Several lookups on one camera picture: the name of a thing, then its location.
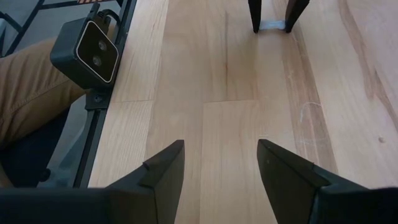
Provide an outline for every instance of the person's leg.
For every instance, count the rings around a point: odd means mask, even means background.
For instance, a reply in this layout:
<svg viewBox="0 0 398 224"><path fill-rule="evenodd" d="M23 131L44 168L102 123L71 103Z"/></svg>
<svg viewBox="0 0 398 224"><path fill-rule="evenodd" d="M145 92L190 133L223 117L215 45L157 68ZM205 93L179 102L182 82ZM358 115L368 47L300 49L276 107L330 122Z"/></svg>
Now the person's leg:
<svg viewBox="0 0 398 224"><path fill-rule="evenodd" d="M85 93L52 66L54 42L0 58L0 147L40 128Z"/></svg>

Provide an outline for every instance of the wooden tabletop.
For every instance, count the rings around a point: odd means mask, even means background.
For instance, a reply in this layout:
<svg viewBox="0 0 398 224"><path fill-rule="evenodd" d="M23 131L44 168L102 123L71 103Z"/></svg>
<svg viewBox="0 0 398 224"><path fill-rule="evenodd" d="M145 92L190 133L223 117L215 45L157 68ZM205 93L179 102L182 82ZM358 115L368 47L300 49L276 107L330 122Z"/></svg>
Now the wooden tabletop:
<svg viewBox="0 0 398 224"><path fill-rule="evenodd" d="M283 19L287 0L263 0ZM398 185L398 1L312 0L291 34L246 0L138 0L90 187L185 140L176 223L275 223L268 139L369 188Z"/></svg>

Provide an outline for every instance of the tan trousers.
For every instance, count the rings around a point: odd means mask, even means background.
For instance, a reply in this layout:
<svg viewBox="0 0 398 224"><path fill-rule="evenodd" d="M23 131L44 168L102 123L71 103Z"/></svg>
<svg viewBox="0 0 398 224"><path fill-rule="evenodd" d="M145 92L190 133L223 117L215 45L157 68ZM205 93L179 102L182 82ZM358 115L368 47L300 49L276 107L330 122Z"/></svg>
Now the tan trousers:
<svg viewBox="0 0 398 224"><path fill-rule="evenodd" d="M0 146L38 129L85 93L52 66L54 42L0 58Z"/></svg>

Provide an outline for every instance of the floor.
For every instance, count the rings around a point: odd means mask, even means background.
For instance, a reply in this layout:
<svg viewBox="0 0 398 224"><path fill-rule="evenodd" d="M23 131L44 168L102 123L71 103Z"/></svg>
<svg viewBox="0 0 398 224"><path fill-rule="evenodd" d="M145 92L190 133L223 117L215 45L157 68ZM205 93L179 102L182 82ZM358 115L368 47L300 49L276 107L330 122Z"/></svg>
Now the floor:
<svg viewBox="0 0 398 224"><path fill-rule="evenodd" d="M65 1L67 0L46 0L44 4ZM9 14L22 25L25 23L36 4L37 0L0 0L0 10ZM58 36L64 23L87 16L91 6L92 4L85 4L82 6L62 7L39 11L17 46L15 52L34 43L40 42L41 40ZM102 2L101 8L112 9L115 12L120 11L120 7L116 1ZM16 35L17 32L10 25L7 25L3 53L5 53L9 48ZM57 173L57 169L59 168L63 158L71 150L83 130L86 120L86 110L84 107L85 96L82 96L79 100L74 102L70 108L61 138L58 141L58 145L49 163L49 168L53 171L53 174ZM66 175L66 173L62 173L62 175L52 175L51 178L56 177L64 179Z"/></svg>
<svg viewBox="0 0 398 224"><path fill-rule="evenodd" d="M284 18L263 0L262 18ZM258 139L365 187L398 186L395 0L314 0L291 34L253 34L247 1L138 1L90 186L176 139L176 223L275 223Z"/></svg>

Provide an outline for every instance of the screw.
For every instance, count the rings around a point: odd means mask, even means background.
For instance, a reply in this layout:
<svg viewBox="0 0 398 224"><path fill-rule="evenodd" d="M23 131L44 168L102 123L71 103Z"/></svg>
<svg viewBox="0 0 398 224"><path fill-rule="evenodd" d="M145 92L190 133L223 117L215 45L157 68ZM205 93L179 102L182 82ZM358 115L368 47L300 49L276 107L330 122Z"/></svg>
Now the screw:
<svg viewBox="0 0 398 224"><path fill-rule="evenodd" d="M99 103L99 102L102 101L102 97L99 96L99 95L96 95L96 96L94 97L94 101L95 101L95 103Z"/></svg>

